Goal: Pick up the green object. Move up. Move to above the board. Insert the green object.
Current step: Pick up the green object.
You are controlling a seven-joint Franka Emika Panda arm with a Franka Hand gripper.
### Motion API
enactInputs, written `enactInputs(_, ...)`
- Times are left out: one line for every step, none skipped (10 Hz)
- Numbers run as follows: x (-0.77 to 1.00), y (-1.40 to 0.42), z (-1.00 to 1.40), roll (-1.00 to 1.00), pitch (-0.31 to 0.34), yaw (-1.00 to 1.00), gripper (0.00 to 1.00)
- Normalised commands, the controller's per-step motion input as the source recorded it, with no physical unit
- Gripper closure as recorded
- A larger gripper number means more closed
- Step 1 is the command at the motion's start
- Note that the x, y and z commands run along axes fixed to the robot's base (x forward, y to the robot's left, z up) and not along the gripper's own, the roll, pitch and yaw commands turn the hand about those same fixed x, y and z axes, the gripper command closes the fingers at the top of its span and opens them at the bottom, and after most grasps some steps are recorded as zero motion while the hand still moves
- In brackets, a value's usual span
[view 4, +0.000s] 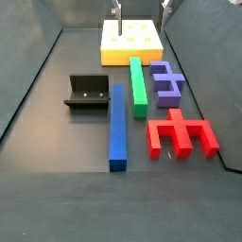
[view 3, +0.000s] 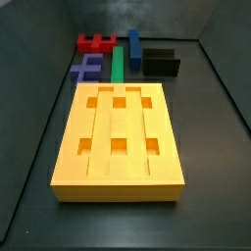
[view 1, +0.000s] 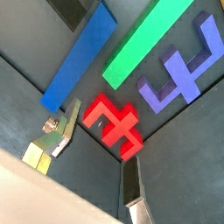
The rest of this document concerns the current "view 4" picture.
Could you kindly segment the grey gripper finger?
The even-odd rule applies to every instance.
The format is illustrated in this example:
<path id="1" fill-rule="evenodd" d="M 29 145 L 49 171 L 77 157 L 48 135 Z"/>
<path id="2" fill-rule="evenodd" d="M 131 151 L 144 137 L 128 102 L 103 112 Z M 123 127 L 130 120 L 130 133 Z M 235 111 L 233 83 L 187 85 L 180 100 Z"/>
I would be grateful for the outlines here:
<path id="1" fill-rule="evenodd" d="M 161 4 L 161 27 L 160 30 L 164 30 L 164 26 L 168 20 L 169 15 L 172 13 L 172 0 L 164 0 Z"/>
<path id="2" fill-rule="evenodd" d="M 118 35 L 122 35 L 122 5 L 118 2 L 118 0 L 112 0 L 113 8 L 112 8 L 112 15 L 118 21 Z"/>

